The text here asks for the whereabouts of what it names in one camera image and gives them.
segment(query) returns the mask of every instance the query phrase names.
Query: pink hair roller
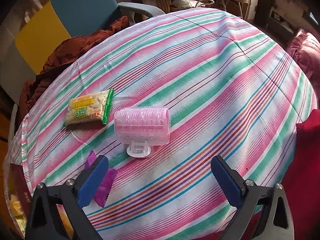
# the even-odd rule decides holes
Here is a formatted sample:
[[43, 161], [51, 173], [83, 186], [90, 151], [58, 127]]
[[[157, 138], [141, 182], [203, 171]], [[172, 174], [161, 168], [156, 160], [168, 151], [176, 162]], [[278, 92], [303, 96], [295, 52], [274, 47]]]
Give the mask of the pink hair roller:
[[125, 108], [115, 112], [116, 139], [129, 144], [127, 153], [136, 158], [154, 153], [154, 145], [170, 139], [170, 117], [167, 108]]

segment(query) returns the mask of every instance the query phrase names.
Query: candy wrapper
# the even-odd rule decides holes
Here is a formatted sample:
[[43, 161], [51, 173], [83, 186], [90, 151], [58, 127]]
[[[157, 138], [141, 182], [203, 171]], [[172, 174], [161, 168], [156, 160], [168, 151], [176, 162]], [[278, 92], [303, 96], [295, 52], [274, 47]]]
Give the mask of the candy wrapper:
[[[96, 160], [96, 155], [93, 150], [90, 151], [87, 161], [85, 162], [84, 168], [90, 168], [91, 164]], [[105, 174], [102, 182], [100, 183], [96, 193], [93, 196], [93, 199], [100, 207], [104, 207], [106, 204], [106, 200], [111, 190], [112, 183], [117, 176], [118, 171], [109, 168], [107, 173]]]
[[101, 120], [103, 124], [107, 124], [113, 93], [114, 90], [109, 89], [70, 99], [64, 124], [96, 120]]

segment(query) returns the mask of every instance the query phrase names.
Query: round table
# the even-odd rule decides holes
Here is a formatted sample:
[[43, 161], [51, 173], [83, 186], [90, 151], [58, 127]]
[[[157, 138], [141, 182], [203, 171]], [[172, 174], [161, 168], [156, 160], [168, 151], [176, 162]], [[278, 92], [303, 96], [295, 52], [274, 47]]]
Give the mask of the round table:
[[[69, 99], [108, 88], [107, 126], [63, 127]], [[150, 158], [128, 156], [115, 139], [115, 111], [133, 106], [169, 108], [170, 142]], [[75, 178], [94, 150], [118, 170], [106, 206], [84, 208], [104, 239], [196, 239], [235, 212], [212, 157], [273, 186], [293, 159], [295, 124], [313, 108], [308, 79], [277, 43], [224, 11], [194, 8], [136, 24], [78, 59], [25, 117], [6, 161], [22, 162], [32, 193]]]

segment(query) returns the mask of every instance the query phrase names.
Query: metal screw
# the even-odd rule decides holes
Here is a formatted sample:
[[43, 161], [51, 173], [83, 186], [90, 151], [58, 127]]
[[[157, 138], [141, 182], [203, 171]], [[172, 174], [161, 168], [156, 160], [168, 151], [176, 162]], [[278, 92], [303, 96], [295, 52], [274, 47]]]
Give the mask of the metal screw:
[[245, 183], [247, 184], [247, 186], [254, 186], [254, 182], [251, 179], [247, 179]]
[[42, 182], [40, 182], [38, 185], [37, 185], [37, 188], [43, 188], [44, 184]]
[[68, 186], [71, 186], [71, 185], [74, 184], [74, 182], [75, 182], [74, 179], [68, 179], [68, 180], [66, 181], [66, 184], [67, 184]]
[[276, 184], [276, 188], [277, 188], [277, 189], [283, 189], [283, 186], [282, 186], [280, 183], [277, 183], [277, 184]]

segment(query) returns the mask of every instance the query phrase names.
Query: rust-colored clothing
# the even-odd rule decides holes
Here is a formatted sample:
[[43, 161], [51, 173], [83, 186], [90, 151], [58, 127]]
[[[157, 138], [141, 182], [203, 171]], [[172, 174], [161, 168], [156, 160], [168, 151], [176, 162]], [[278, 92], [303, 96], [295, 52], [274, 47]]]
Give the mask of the rust-colored clothing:
[[110, 29], [106, 31], [98, 30], [86, 37], [78, 36], [63, 41], [48, 57], [42, 71], [36, 76], [36, 81], [28, 80], [24, 84], [16, 116], [17, 126], [19, 127], [23, 118], [29, 113], [40, 96], [67, 67], [89, 51], [89, 49], [128, 26], [128, 18], [127, 16], [123, 16], [113, 22], [110, 25]]

